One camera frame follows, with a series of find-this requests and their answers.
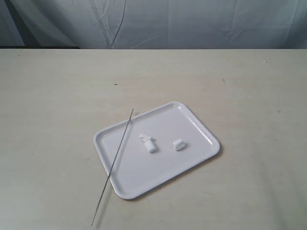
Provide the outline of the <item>grey wrinkled backdrop cloth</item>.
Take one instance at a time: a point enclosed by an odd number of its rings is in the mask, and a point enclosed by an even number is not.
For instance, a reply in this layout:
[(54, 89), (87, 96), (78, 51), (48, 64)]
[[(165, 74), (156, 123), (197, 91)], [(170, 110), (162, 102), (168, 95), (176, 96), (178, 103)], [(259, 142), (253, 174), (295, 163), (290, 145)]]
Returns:
[(304, 0), (3, 0), (0, 45), (81, 49), (307, 46)]

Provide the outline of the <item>white rectangular plastic tray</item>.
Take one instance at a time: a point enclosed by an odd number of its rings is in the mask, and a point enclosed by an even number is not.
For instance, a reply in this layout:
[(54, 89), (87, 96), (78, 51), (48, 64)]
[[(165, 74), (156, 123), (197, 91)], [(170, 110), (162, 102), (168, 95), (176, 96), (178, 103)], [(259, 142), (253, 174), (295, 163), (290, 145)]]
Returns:
[[(128, 120), (98, 131), (94, 146), (108, 173)], [(151, 136), (156, 151), (149, 153), (139, 139)], [(186, 146), (175, 151), (173, 142)], [(220, 144), (184, 104), (170, 102), (133, 117), (116, 159), (111, 184), (123, 199), (134, 199), (215, 156)]]

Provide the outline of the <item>thin metal skewer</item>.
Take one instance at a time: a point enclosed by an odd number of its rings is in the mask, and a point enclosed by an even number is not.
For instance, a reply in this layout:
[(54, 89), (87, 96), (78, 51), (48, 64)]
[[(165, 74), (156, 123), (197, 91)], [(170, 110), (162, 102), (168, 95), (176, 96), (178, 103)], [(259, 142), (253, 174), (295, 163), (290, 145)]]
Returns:
[(92, 218), (90, 227), (93, 226), (93, 223), (94, 223), (94, 221), (95, 221), (95, 218), (96, 218), (96, 215), (97, 215), (97, 213), (98, 213), (98, 209), (99, 209), (101, 200), (102, 200), (103, 195), (104, 195), (104, 193), (105, 193), (106, 186), (107, 186), (107, 184), (108, 184), (108, 182), (109, 182), (109, 180), (110, 180), (110, 176), (111, 176), (111, 174), (112, 174), (112, 171), (113, 171), (113, 168), (114, 168), (116, 159), (117, 159), (117, 157), (118, 157), (120, 148), (121, 148), (121, 146), (122, 146), (122, 143), (123, 143), (124, 137), (125, 137), (125, 135), (126, 135), (126, 132), (127, 132), (128, 126), (129, 126), (129, 123), (130, 123), (130, 121), (131, 121), (131, 119), (132, 119), (133, 113), (134, 113), (134, 108), (132, 108), (132, 110), (131, 110), (129, 119), (128, 119), (128, 121), (127, 121), (126, 127), (125, 127), (125, 129), (124, 129), (122, 138), (121, 138), (120, 143), (119, 143), (119, 146), (118, 146), (118, 150), (117, 150), (117, 152), (116, 152), (116, 154), (115, 154), (115, 157), (114, 157), (113, 162), (112, 162), (112, 164), (111, 164), (110, 170), (109, 170), (109, 172), (108, 172), (108, 174), (107, 174), (107, 178), (106, 178), (104, 187), (103, 187), (103, 189), (102, 189), (101, 195), (100, 195), (100, 197), (99, 197), (99, 200), (98, 200), (98, 202), (97, 202), (97, 206), (96, 206), (96, 209), (95, 209), (95, 212), (94, 212), (94, 215), (93, 215), (93, 218)]

